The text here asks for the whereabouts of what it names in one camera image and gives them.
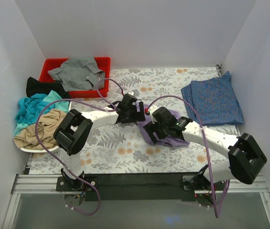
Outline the purple t shirt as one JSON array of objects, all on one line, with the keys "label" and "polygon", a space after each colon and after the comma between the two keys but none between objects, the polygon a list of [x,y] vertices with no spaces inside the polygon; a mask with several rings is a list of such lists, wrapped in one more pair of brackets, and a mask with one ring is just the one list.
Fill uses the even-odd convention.
[{"label": "purple t shirt", "polygon": [[[177,119],[180,118],[180,114],[176,111],[173,110],[169,110]],[[146,131],[144,130],[144,126],[146,124],[152,124],[151,122],[151,118],[149,116],[147,116],[145,114],[145,121],[142,122],[137,122],[137,125],[140,129],[140,132],[143,136],[143,139],[145,140],[146,143],[150,144],[150,145],[155,145],[151,139],[149,138],[148,134],[146,133]],[[158,137],[156,137],[158,140],[158,143],[156,143],[156,145],[164,145],[164,146],[188,146],[189,142],[185,141],[184,138],[173,138],[173,137],[166,137],[165,139],[159,139]]]}]

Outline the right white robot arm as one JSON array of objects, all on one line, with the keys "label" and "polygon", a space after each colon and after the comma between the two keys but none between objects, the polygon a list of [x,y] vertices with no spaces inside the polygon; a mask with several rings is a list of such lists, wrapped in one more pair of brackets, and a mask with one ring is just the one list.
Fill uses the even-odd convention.
[{"label": "right white robot arm", "polygon": [[167,108],[155,105],[146,108],[145,113],[151,121],[144,126],[144,130],[153,143],[156,143],[157,139],[175,137],[206,146],[227,158],[223,163],[202,167],[186,182],[186,185],[193,189],[207,190],[218,182],[231,179],[251,185],[267,163],[266,156],[250,134],[227,135],[200,127],[190,118],[176,118]]}]

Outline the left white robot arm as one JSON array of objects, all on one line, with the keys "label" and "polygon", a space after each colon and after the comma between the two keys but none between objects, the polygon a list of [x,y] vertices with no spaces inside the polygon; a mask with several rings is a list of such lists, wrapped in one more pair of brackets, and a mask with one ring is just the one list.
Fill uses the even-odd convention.
[{"label": "left white robot arm", "polygon": [[110,105],[104,111],[79,112],[70,110],[54,132],[54,139],[64,150],[64,183],[78,191],[84,184],[84,171],[80,163],[80,151],[90,132],[96,128],[119,123],[136,123],[145,120],[143,102],[132,94],[125,94],[116,108]]}]

